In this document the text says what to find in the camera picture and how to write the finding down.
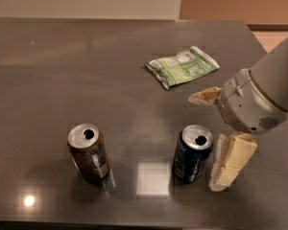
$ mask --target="dark table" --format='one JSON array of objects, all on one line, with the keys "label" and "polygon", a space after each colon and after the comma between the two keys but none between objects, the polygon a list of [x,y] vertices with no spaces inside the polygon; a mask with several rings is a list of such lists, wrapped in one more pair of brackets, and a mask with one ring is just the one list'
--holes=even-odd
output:
[{"label": "dark table", "polygon": [[[165,90],[144,67],[192,45],[221,69]],[[288,122],[259,137],[226,192],[208,188],[214,154],[198,182],[171,174],[184,127],[215,141],[231,133],[188,96],[265,54],[242,22],[0,19],[0,221],[288,229]],[[105,136],[111,172],[99,185],[81,180],[67,150],[81,123]]]}]

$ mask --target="can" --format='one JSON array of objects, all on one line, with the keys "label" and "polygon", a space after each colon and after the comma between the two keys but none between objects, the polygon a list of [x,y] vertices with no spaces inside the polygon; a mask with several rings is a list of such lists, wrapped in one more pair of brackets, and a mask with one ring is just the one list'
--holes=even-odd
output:
[{"label": "can", "polygon": [[87,182],[104,178],[109,171],[103,133],[92,124],[75,126],[68,134],[68,149]]},{"label": "can", "polygon": [[213,150],[212,133],[204,126],[187,126],[179,135],[172,171],[185,183],[198,180]]}]

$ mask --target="green wrapper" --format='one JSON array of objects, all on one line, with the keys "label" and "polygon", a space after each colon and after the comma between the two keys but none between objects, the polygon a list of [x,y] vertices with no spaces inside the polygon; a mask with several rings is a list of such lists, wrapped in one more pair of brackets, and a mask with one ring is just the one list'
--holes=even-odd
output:
[{"label": "green wrapper", "polygon": [[220,68],[219,64],[198,47],[146,62],[146,67],[162,82],[164,88],[198,79]]}]

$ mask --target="wall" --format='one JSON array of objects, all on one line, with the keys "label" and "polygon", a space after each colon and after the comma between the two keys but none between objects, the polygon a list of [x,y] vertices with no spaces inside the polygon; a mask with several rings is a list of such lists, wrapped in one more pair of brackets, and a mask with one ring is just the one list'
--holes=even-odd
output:
[{"label": "wall", "polygon": [[181,0],[180,19],[288,25],[288,0]]},{"label": "wall", "polygon": [[0,17],[179,19],[180,0],[0,0]]}]

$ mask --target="can lid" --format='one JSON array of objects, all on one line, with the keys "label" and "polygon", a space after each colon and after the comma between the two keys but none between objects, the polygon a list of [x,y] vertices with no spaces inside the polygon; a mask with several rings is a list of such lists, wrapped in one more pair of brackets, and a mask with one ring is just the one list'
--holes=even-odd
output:
[{"label": "can lid", "polygon": [[213,136],[204,126],[187,126],[182,132],[183,142],[194,150],[206,150],[213,143]]},{"label": "can lid", "polygon": [[86,149],[92,146],[99,137],[99,129],[92,124],[75,126],[68,134],[68,143],[76,149]]}]

